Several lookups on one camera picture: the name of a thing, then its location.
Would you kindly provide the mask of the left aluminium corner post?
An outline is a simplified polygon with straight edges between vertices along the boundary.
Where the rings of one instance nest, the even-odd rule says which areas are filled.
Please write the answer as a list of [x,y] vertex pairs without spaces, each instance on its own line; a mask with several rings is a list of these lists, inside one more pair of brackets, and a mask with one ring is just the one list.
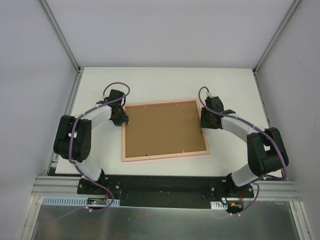
[[78,73],[81,70],[81,67],[76,60],[75,55],[72,52],[70,45],[67,42],[65,35],[48,3],[47,0],[38,0],[39,5],[41,6],[51,28],[53,29],[56,38],[58,39],[63,51],[65,52],[67,58],[69,59],[70,63],[72,64],[75,71]]

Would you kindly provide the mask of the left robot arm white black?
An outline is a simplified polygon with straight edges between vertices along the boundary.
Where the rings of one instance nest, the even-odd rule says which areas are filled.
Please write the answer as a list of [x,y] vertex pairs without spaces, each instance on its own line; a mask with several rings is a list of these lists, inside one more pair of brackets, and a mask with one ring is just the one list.
[[111,121],[116,127],[128,124],[129,117],[124,110],[126,97],[124,92],[111,89],[93,108],[79,116],[63,115],[59,121],[53,152],[68,160],[89,181],[88,188],[96,195],[105,191],[106,183],[101,179],[103,170],[91,156],[92,131],[105,121]]

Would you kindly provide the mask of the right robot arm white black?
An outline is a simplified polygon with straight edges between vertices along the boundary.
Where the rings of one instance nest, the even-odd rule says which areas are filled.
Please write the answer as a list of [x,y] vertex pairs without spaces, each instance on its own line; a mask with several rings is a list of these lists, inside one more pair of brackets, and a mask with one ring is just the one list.
[[202,102],[200,127],[224,130],[246,143],[247,163],[230,173],[225,192],[237,197],[243,186],[261,178],[270,178],[269,173],[285,169],[289,158],[280,131],[275,128],[261,128],[241,118],[235,111],[224,109],[218,96],[208,95]]

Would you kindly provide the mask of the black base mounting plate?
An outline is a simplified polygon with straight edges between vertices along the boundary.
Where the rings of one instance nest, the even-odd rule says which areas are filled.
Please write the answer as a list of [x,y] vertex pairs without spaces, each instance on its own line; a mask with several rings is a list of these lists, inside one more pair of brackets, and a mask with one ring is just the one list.
[[209,209],[212,202],[254,198],[253,188],[236,187],[225,176],[104,175],[98,183],[107,187],[108,199],[123,207]]

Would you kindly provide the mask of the right aluminium corner post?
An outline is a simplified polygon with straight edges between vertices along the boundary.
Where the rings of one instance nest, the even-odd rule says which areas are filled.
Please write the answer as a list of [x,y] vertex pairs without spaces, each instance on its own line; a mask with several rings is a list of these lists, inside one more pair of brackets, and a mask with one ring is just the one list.
[[285,31],[287,25],[289,24],[289,22],[293,18],[294,14],[298,10],[298,8],[300,7],[302,2],[303,2],[303,0],[293,0],[290,3],[287,11],[285,12],[283,18],[281,19],[278,27],[276,28],[275,32],[273,33],[273,35],[271,37],[271,39],[269,40],[266,48],[264,49],[262,55],[260,56],[258,62],[256,63],[255,67],[252,69],[254,76],[256,76],[257,73],[259,72],[259,70],[261,69],[261,67],[264,64],[265,60],[267,59],[268,55],[270,54],[270,52],[274,48],[275,44],[277,43],[277,41],[279,40],[279,38],[281,37],[281,35]]

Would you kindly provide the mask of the aluminium corner post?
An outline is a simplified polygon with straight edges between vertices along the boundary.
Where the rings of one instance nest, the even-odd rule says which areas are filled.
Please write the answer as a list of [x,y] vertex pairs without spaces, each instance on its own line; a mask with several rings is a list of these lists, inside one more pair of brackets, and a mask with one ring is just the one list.
[[67,58],[69,59],[70,63],[72,64],[75,71],[78,73],[81,70],[81,67],[76,60],[75,55],[72,52],[70,45],[67,42],[65,35],[48,3],[47,0],[38,0],[39,5],[41,6],[51,28],[53,29],[56,38],[58,39],[63,51],[65,52]]
[[276,28],[275,32],[273,33],[273,35],[271,37],[271,39],[269,40],[266,48],[264,49],[262,55],[260,56],[258,62],[256,63],[255,67],[252,69],[254,76],[256,76],[257,73],[259,72],[259,70],[261,69],[261,67],[264,64],[265,60],[267,59],[268,55],[270,54],[270,52],[274,48],[275,44],[277,43],[277,41],[279,40],[279,38],[281,37],[281,35],[285,31],[287,25],[289,24],[289,22],[293,18],[294,14],[298,10],[298,8],[300,7],[302,2],[303,2],[303,0],[293,0],[290,3],[287,11],[285,12],[283,18],[281,19],[278,27]]

